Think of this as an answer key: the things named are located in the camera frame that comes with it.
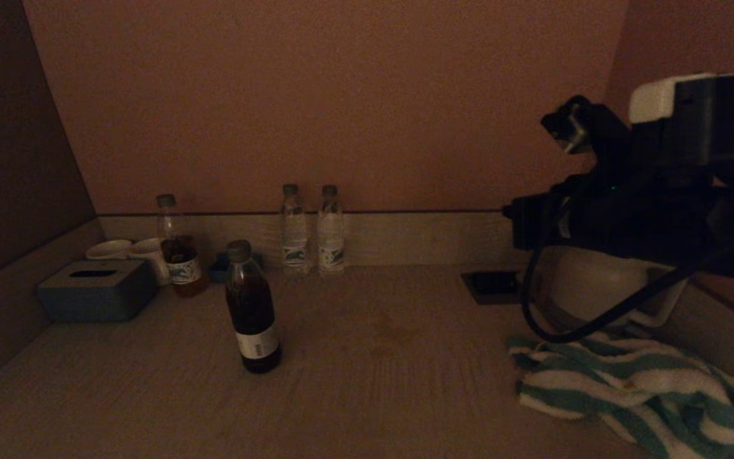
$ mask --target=mug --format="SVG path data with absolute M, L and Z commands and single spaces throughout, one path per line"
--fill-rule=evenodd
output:
M 131 245 L 128 239 L 113 239 L 88 248 L 84 255 L 87 259 L 126 259 Z
M 158 286 L 167 285 L 171 282 L 171 279 L 169 279 L 169 268 L 166 266 L 166 260 L 163 258 L 159 238 L 145 239 L 129 247 L 129 258 L 145 259 L 155 273 Z
M 553 267 L 543 298 L 548 300 L 550 308 L 561 310 L 560 314 L 555 314 L 554 319 L 564 317 L 562 322 L 573 322 L 563 323 L 565 328 L 577 328 L 580 323 L 596 319 L 641 290 L 652 280 L 653 270 L 667 273 L 673 267 L 567 247 Z M 624 326 L 629 322 L 651 328 L 664 325 L 686 286 L 687 279 L 650 299 L 645 305 L 653 303 L 658 306 L 655 308 L 656 312 L 650 314 L 636 309 L 610 326 Z

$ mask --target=water bottle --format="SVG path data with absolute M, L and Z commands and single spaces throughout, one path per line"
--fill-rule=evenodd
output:
M 344 215 L 334 185 L 322 187 L 322 203 L 317 220 L 319 274 L 332 276 L 344 272 Z
M 251 244 L 228 243 L 228 278 L 225 299 L 239 343 L 242 365 L 249 372 L 273 370 L 282 359 L 279 335 L 274 327 L 273 299 L 268 280 L 251 259 Z
M 282 266 L 289 277 L 301 277 L 308 273 L 308 226 L 305 211 L 295 184 L 282 186 Z

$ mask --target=white label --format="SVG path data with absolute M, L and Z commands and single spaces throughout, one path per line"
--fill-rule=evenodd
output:
M 268 330 L 257 335 L 236 334 L 236 342 L 240 344 L 240 354 L 246 358 L 268 357 L 279 347 L 277 329 L 271 325 Z
M 319 246 L 319 267 L 329 270 L 342 264 L 344 264 L 343 242 Z
M 305 246 L 282 246 L 282 261 L 285 266 L 303 266 L 308 249 Z
M 185 263 L 166 263 L 166 266 L 169 267 L 172 284 L 191 284 L 191 282 L 200 279 L 202 275 L 200 261 L 196 258 Z

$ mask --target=gray bottle cap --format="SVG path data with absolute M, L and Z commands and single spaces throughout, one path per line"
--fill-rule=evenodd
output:
M 245 239 L 232 241 L 228 243 L 226 252 L 228 253 L 228 261 L 232 263 L 248 261 L 248 258 L 251 258 L 251 243 Z
M 294 196 L 295 194 L 299 193 L 299 186 L 295 183 L 286 183 L 282 186 L 282 192 L 286 196 Z
M 158 207 L 172 207 L 177 204 L 175 201 L 174 194 L 158 194 L 157 195 L 157 206 Z
M 321 195 L 323 196 L 338 196 L 338 188 L 335 185 L 325 185 L 321 187 Z

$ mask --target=white cap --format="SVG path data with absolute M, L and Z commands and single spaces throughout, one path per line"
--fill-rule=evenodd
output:
M 656 82 L 649 82 L 637 87 L 630 96 L 630 122 L 656 121 L 663 117 L 673 116 L 673 99 L 675 99 L 675 85 L 679 82 L 702 80 L 709 78 L 728 77 L 716 73 L 694 73 L 694 75 L 671 76 Z

